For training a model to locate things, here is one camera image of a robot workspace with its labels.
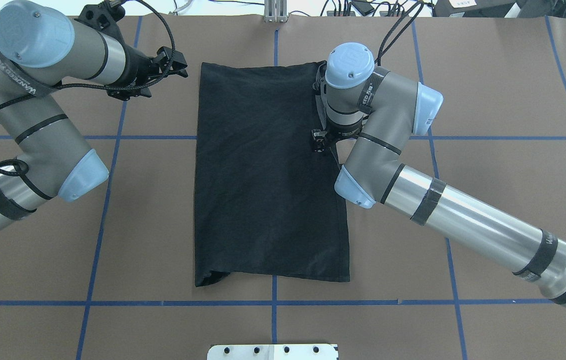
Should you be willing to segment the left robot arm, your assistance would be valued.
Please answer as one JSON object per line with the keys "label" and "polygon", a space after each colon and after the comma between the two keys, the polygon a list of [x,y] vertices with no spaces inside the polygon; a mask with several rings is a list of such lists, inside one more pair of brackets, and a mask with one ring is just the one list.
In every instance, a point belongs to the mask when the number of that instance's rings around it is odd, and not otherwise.
{"label": "left robot arm", "polygon": [[109,169],[53,98],[70,88],[121,101],[150,97],[170,75],[188,76],[175,44],[149,56],[125,43],[122,0],[87,5],[76,19],[30,0],[0,10],[0,231],[50,199],[72,202]]}

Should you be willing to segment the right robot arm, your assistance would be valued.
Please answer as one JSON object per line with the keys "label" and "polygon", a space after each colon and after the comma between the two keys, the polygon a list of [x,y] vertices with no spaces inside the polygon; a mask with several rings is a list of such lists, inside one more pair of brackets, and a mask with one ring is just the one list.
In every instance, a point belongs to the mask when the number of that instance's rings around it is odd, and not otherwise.
{"label": "right robot arm", "polygon": [[380,204],[453,240],[566,308],[566,240],[535,227],[401,161],[441,109],[440,92],[376,63],[358,42],[333,48],[315,80],[324,127],[316,150],[355,139],[335,192],[362,208]]}

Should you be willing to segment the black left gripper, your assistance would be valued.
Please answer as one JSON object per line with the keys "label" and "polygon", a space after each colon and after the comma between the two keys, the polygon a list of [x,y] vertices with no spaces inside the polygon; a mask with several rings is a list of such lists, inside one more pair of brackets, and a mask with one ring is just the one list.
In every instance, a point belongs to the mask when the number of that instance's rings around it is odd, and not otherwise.
{"label": "black left gripper", "polygon": [[149,87],[169,75],[188,77],[184,55],[170,47],[160,47],[149,57],[129,45],[124,46],[125,67],[120,77],[108,85],[108,96],[128,101],[131,97],[152,96]]}

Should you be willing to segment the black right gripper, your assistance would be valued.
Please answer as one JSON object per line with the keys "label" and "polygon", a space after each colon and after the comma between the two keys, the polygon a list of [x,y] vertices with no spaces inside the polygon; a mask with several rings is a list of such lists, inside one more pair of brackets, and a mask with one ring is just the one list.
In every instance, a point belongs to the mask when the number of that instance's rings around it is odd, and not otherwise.
{"label": "black right gripper", "polygon": [[328,129],[313,129],[311,137],[310,145],[315,153],[330,151],[335,142],[335,135]]}

